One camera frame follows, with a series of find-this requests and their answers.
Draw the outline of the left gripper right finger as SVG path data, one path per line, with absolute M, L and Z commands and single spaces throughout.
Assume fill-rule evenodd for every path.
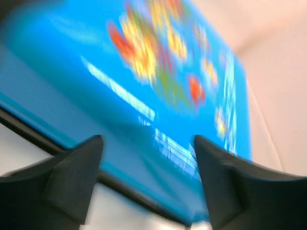
M 234 156 L 200 135 L 194 149 L 214 230 L 306 229 L 306 177 Z

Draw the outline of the blue kids suitcase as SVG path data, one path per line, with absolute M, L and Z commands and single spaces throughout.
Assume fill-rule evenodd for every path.
M 185 225 L 209 220 L 194 136 L 251 159 L 243 65 L 187 0 L 26 1 L 0 105 L 62 149 L 101 135 L 101 179 Z

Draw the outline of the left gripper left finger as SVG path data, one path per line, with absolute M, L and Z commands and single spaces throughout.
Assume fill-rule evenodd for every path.
M 86 221 L 104 142 L 100 135 L 0 177 L 2 230 L 78 230 Z

